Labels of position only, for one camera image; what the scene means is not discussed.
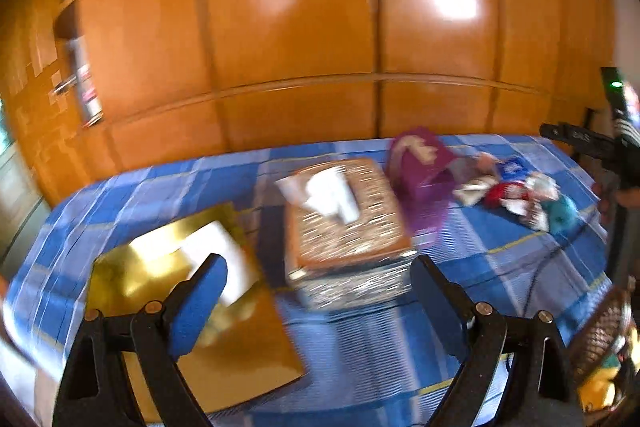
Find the blue Tempo tissue pack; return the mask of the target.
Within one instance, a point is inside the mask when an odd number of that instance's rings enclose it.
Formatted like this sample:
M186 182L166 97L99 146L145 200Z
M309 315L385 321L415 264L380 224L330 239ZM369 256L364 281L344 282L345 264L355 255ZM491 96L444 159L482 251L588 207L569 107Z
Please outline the blue Tempo tissue pack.
M532 172L529 163L520 156L513 156L497 164L497 172L502 182L525 180Z

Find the teal and pink plush toy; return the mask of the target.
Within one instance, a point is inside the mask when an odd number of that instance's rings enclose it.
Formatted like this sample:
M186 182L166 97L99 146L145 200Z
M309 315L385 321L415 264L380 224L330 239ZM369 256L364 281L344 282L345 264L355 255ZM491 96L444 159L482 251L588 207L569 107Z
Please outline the teal and pink plush toy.
M547 215L548 229L552 235L570 233L579 221L579 212L574 200L564 194L555 200L544 200L541 208Z

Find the blue plaid bed sheet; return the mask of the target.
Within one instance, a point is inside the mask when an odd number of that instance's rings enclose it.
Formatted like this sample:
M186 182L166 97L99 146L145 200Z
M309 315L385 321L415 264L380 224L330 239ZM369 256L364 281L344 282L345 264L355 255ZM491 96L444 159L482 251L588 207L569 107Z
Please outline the blue plaid bed sheet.
M277 179L317 162L386 158L384 139L328 142L208 156L113 176L70 195L44 222L3 306L14 343L60 377L82 312L93 259L165 223L232 202L310 382L224 418L227 426L417 426L436 410L457 361L419 303L404 296L335 313L308 312L285 286L283 199ZM451 206L427 248L450 281L506 315L550 311L564 339L608 289L604 233L538 235L505 213Z

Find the wooden wardrobe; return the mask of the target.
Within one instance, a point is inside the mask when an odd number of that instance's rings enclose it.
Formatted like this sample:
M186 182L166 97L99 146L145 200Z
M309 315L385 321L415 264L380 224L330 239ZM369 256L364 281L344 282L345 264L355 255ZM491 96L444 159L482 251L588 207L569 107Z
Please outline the wooden wardrobe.
M1 96L57 204L205 155L576 124L614 27L613 0L1 0Z

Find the ornate silver tissue box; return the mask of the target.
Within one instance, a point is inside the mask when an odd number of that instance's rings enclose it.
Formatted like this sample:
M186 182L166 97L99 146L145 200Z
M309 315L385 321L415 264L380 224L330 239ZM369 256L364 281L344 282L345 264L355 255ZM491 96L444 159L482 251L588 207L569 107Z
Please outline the ornate silver tissue box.
M286 280L307 308L372 306L410 291L416 248L376 161L320 162L276 185L285 200Z

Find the gold tray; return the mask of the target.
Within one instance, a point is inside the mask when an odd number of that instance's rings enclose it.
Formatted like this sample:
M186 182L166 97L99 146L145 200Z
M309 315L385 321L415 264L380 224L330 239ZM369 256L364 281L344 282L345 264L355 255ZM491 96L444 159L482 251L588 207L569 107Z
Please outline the gold tray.
M86 306L107 317L163 300L210 254L224 257L227 284L178 369L213 421L266 402L305 374L269 284L230 202L168 223L93 262Z

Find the wicker basket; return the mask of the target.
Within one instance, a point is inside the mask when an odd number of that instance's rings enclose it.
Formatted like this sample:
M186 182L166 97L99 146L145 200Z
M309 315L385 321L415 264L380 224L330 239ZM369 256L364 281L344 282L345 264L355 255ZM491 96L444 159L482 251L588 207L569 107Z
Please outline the wicker basket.
M623 349L631 317L629 291L612 287L567 348L576 387Z

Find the red fabric item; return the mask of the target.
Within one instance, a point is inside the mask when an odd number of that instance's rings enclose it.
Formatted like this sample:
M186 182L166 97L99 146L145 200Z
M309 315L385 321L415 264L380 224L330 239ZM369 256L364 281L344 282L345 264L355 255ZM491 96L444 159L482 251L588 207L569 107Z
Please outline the red fabric item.
M500 182L487 191L483 204L486 208L498 208L505 200L529 200L529 197L530 191L524 182Z

